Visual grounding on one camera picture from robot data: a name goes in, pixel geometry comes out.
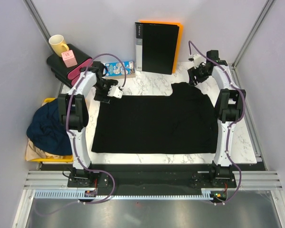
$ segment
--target yellow basket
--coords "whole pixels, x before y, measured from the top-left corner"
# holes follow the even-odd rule
[[[48,103],[48,102],[52,102],[54,101],[55,98],[46,98],[43,103]],[[74,158],[72,155],[66,155],[66,156],[63,156],[62,159],[54,159],[54,158],[36,158],[36,159],[32,159],[30,160],[30,162],[73,162],[74,161]]]

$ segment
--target marble surface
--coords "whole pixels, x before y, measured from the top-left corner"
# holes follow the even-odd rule
[[[172,94],[171,84],[188,82],[187,69],[192,67],[191,62],[180,62],[177,65],[175,74],[161,75],[148,72],[136,72],[135,78],[128,78],[124,87],[124,95],[166,95]],[[207,94],[213,105],[219,95],[219,88],[210,77],[205,82],[197,85],[202,93]],[[62,93],[67,93],[69,88],[63,87]],[[95,134],[100,103],[94,101],[95,88],[86,98],[89,109],[89,123],[86,127],[86,143],[92,163],[111,163],[111,164],[180,164],[180,163],[212,163],[214,154],[113,154],[95,153],[91,151]],[[236,125],[232,142],[231,158],[235,163],[256,163],[256,157],[249,138],[245,120],[243,119]]]

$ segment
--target small box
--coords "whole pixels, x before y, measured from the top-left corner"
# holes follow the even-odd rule
[[[77,65],[77,61],[72,50],[62,52],[61,55],[66,67],[73,67]]]
[[[123,62],[125,70],[127,73],[127,78],[135,77],[135,62],[134,61],[125,61]],[[120,62],[118,63],[105,63],[108,68],[108,72],[105,75],[105,78],[119,79],[124,78],[124,68]]]

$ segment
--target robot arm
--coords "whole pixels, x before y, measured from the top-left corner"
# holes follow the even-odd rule
[[[207,57],[211,60],[217,62],[224,69],[214,65],[210,61],[203,62],[200,55],[194,55],[190,60],[194,61],[194,67],[188,70],[190,82],[192,86],[196,86],[198,83],[202,83],[209,76],[213,76],[216,80],[220,93],[218,95],[217,102],[215,104],[215,115],[218,118],[218,144],[216,153],[212,162],[215,176],[217,174],[222,177],[223,172],[226,174],[226,178],[229,178],[231,174],[231,162],[227,158],[226,148],[228,148],[228,154],[231,156],[232,152],[232,139],[234,134],[234,129],[236,124],[230,124],[237,121],[243,112],[243,101],[237,90],[230,86],[229,79],[227,78],[225,71],[229,75],[230,69],[225,60],[219,59],[219,52],[212,50],[207,52]],[[238,88],[233,79],[231,78],[231,83],[235,88]],[[245,90],[241,90],[244,97],[246,97]]]
[[[91,160],[88,155],[86,146],[86,126],[88,124],[88,110],[85,102],[85,97],[91,91],[92,87],[96,88],[94,99],[97,101],[110,103],[112,97],[121,98],[123,92],[117,86],[118,81],[103,79],[104,65],[101,62],[94,61],[92,67],[84,74],[85,67],[82,68],[82,73],[76,84],[68,92],[68,94],[60,94],[58,96],[58,108],[60,122],[66,125],[67,121],[67,106],[71,95],[74,93],[70,118],[69,118],[69,132],[67,132],[73,157],[76,158],[74,153],[73,135],[75,135],[75,145],[77,154],[85,167],[91,165]],[[74,159],[73,167],[77,170],[82,170],[83,167]]]

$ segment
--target blue jacket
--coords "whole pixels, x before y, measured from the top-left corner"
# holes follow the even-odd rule
[[[72,155],[70,139],[64,125],[59,122],[58,101],[39,108],[27,130],[28,138],[36,147],[55,155]]]

